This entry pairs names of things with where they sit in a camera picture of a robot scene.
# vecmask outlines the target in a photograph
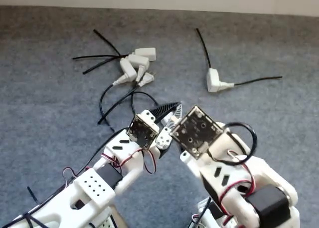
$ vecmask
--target red wire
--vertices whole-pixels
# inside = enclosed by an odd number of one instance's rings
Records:
[[[228,216],[224,222],[223,222],[223,226],[227,225],[227,223],[233,218],[234,216]]]
[[[239,181],[237,181],[237,182],[231,184],[230,186],[228,186],[228,187],[224,190],[224,192],[221,194],[221,196],[219,197],[220,208],[222,209],[222,211],[223,211],[225,214],[229,214],[229,213],[227,212],[227,210],[225,209],[225,207],[222,205],[221,202],[223,201],[225,195],[226,195],[232,188],[234,188],[236,185],[238,185],[238,184],[240,184],[240,183],[251,183],[251,181],[250,181],[250,180],[239,180]]]
[[[150,172],[149,169],[147,168],[145,162],[144,162],[144,167],[145,167],[145,170],[149,173],[149,174],[154,174],[156,172],[156,161],[155,161],[155,158],[154,158],[154,155],[151,151],[148,151],[149,152],[149,155],[151,156],[152,158],[152,162],[153,162],[153,166],[154,166],[154,171],[153,172]]]
[[[140,152],[142,149],[138,149],[136,151],[134,151],[129,157],[127,157],[126,159],[124,159],[120,164],[119,166],[121,167],[122,165],[124,165],[129,159],[131,159],[133,157],[133,155],[136,153],[136,152]]]

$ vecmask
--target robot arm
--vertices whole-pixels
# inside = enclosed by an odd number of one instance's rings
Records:
[[[294,187],[260,158],[250,157],[244,164],[229,165],[229,162],[245,159],[246,155],[238,154],[249,154],[250,149],[237,135],[231,137],[223,126],[194,107],[171,133],[185,148],[180,159],[203,182],[213,199],[212,206],[218,207],[221,214],[214,219],[207,209],[201,225],[207,228],[299,228]],[[201,227],[197,224],[192,223],[190,227]]]
[[[180,120],[178,114],[169,114],[166,117],[167,124]],[[32,212],[38,206],[15,220],[20,220],[4,227],[12,228],[89,228],[117,227],[112,221],[114,198],[123,192],[142,174],[144,169],[144,155],[149,153],[155,165],[163,151],[166,151],[172,141],[169,132],[171,129],[165,126],[160,132],[159,126],[154,122],[155,116],[148,110],[137,114],[128,130],[123,130],[108,142],[101,158],[93,168],[79,175],[71,184],[66,186],[47,204],[38,211]],[[127,171],[122,176],[115,167],[121,167]]]

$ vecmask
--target power cord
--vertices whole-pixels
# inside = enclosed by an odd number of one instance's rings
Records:
[[[155,98],[153,98],[151,95],[149,95],[148,93],[146,92],[142,92],[142,91],[135,91],[131,94],[131,109],[132,109],[132,112],[133,112],[133,115],[136,114],[136,111],[135,111],[135,107],[134,107],[134,94],[137,94],[137,93],[140,93],[140,94],[144,94],[146,95],[147,97],[149,97],[156,106],[159,105],[159,103],[155,100]]]
[[[114,45],[113,45],[110,41],[108,41],[103,35],[101,35],[96,29],[94,29],[93,32],[94,32],[96,35],[98,35],[98,37],[99,37],[100,39],[102,39],[105,43],[107,43],[107,44],[117,53],[117,55],[109,55],[109,54],[104,54],[104,55],[88,55],[88,56],[79,56],[79,57],[74,57],[74,58],[72,58],[73,60],[78,60],[78,59],[93,58],[93,57],[111,57],[111,58],[107,58],[107,59],[105,59],[104,61],[99,62],[99,63],[97,63],[96,65],[94,65],[94,66],[88,68],[87,70],[85,70],[85,71],[83,72],[83,75],[85,75],[85,74],[87,74],[87,73],[93,71],[94,69],[96,69],[96,68],[98,68],[98,67],[100,67],[100,66],[102,66],[102,65],[104,65],[104,64],[106,64],[106,63],[108,63],[108,62],[111,62],[111,61],[113,61],[113,60],[121,59],[121,58],[124,58],[124,57],[128,56],[128,54],[126,54],[126,55],[121,55],[121,54],[119,53],[119,51],[114,47]]]
[[[116,103],[114,103],[112,105],[112,107],[107,110],[103,116],[101,117],[101,119],[98,121],[98,125],[100,125],[104,119],[109,115],[109,113],[111,111],[113,111],[114,108],[116,108],[125,98],[127,98],[128,96],[131,96],[138,88],[150,83],[154,81],[154,76],[151,75],[150,73],[146,72],[142,78],[142,80],[136,85],[134,86],[134,88],[132,90],[130,90],[129,92],[127,92],[123,97],[121,97]]]
[[[198,36],[199,36],[199,38],[200,38],[200,40],[201,40],[201,43],[202,43],[202,45],[203,45],[203,47],[204,47],[204,51],[205,51],[205,55],[206,55],[206,59],[207,59],[207,63],[208,63],[208,67],[211,67],[210,59],[209,59],[209,55],[208,55],[208,52],[207,52],[207,48],[206,48],[206,45],[205,45],[204,39],[203,39],[203,37],[201,36],[201,33],[200,33],[200,31],[199,31],[199,29],[198,29],[198,28],[196,29],[196,31],[197,31]]]
[[[273,80],[273,79],[280,79],[283,78],[282,76],[277,76],[277,77],[262,77],[262,78],[257,78],[254,80],[249,80],[246,82],[240,82],[240,83],[235,83],[235,86],[239,86],[239,85],[244,85],[244,84],[248,84],[248,83],[253,83],[253,82],[258,82],[258,81],[263,81],[263,80]]]
[[[100,113],[101,113],[101,116],[103,116],[104,112],[103,112],[103,108],[102,108],[102,101],[103,101],[103,98],[105,96],[105,94],[113,87],[113,84],[111,84],[110,86],[108,86],[104,92],[102,93],[101,97],[100,97],[100,103],[99,103],[99,107],[100,107]],[[112,130],[112,132],[115,132],[114,128],[111,126],[111,124],[109,123],[108,120],[106,120],[106,118],[104,119],[105,123],[110,127],[110,129]]]
[[[214,69],[211,67],[211,63],[210,63],[210,59],[209,59],[209,55],[207,52],[207,48],[204,42],[204,39],[199,31],[198,28],[196,28],[196,32],[200,38],[200,41],[203,45],[204,48],[204,52],[205,52],[205,56],[208,62],[208,73],[206,76],[206,81],[207,81],[207,89],[208,92],[218,92],[221,90],[225,90],[228,88],[233,88],[234,86],[239,86],[239,85],[244,85],[244,84],[249,84],[249,83],[253,83],[253,82],[257,82],[257,81],[262,81],[262,80],[271,80],[271,79],[280,79],[282,78],[282,76],[274,76],[274,77],[262,77],[262,78],[257,78],[254,80],[250,80],[250,81],[246,81],[246,82],[241,82],[241,83],[228,83],[228,82],[222,82],[219,80],[219,74],[217,69]]]

